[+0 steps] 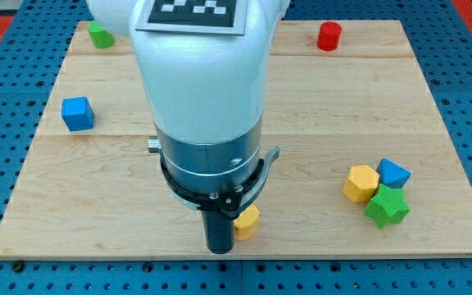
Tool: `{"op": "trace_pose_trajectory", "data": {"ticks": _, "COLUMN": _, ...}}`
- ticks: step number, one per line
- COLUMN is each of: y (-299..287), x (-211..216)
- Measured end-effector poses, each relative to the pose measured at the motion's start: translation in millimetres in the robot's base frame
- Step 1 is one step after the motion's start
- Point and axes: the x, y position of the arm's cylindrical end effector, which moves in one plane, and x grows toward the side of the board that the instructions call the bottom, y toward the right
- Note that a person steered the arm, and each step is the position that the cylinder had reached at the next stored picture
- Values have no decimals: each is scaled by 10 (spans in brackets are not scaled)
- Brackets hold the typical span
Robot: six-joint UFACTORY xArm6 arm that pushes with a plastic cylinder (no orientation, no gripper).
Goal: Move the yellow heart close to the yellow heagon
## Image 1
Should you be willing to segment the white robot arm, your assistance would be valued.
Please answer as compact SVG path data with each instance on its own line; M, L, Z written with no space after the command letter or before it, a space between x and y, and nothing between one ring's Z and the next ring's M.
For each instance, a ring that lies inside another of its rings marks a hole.
M228 191L254 172L266 73L283 0L88 0L93 18L127 37L171 178L197 193Z

